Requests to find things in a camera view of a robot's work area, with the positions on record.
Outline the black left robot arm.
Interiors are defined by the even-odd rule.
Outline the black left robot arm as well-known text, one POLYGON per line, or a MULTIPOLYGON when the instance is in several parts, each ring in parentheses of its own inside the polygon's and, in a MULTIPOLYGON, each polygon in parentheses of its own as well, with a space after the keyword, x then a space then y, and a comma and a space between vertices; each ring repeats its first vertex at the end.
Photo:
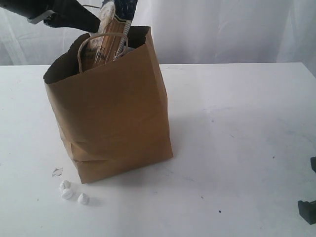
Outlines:
POLYGON ((100 20, 77 0, 1 0, 1 8, 25 17, 29 23, 43 22, 52 28, 74 28, 95 33, 100 20))

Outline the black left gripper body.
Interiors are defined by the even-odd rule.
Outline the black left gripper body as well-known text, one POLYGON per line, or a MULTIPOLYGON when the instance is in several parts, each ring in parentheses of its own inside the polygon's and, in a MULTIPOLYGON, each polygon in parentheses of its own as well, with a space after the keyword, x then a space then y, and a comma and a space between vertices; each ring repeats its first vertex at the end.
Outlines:
POLYGON ((54 0, 50 7, 52 14, 44 19, 44 24, 53 28, 79 28, 81 4, 77 0, 54 0))

